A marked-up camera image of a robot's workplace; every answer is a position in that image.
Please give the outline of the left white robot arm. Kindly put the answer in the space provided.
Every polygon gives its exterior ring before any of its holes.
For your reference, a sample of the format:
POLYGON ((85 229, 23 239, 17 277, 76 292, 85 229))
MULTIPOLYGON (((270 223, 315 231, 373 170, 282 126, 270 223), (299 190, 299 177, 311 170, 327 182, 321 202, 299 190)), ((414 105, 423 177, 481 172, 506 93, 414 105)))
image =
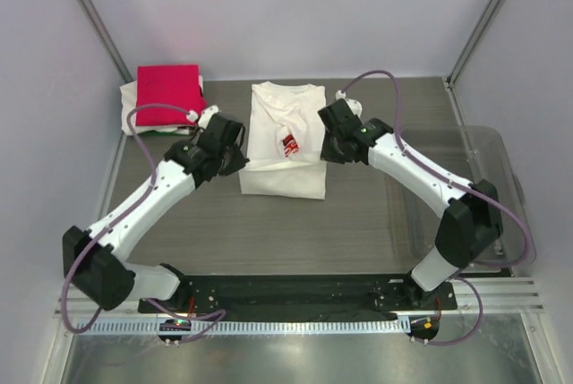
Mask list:
POLYGON ((63 236, 64 275, 100 309, 111 311, 126 301, 181 311, 191 299, 190 280, 167 264, 128 263, 142 237, 184 197, 216 176, 246 166, 241 151, 244 125, 212 108, 199 119, 195 136, 172 144, 152 164, 150 177, 106 217, 63 236))

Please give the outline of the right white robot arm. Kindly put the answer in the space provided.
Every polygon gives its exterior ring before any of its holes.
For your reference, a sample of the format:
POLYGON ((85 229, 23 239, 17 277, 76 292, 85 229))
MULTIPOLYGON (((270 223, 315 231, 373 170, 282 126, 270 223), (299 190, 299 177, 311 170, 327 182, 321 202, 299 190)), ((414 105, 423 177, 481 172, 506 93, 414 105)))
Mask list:
POLYGON ((473 183, 436 164, 396 135, 380 119, 362 122, 345 99, 320 109, 325 128, 321 158, 362 163, 391 176, 440 218, 431 250, 404 279, 403 294, 414 308, 432 302, 436 289, 465 269, 503 234, 495 186, 473 183))

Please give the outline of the white Coca-Cola t-shirt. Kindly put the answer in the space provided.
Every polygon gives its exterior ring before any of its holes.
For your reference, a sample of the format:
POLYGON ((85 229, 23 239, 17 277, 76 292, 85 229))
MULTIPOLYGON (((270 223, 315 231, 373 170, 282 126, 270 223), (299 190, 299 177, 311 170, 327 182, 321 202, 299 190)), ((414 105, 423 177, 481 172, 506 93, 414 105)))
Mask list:
POLYGON ((241 193, 324 200, 327 166, 321 160, 325 128, 318 111, 322 86, 252 85, 249 163, 239 172, 241 193))

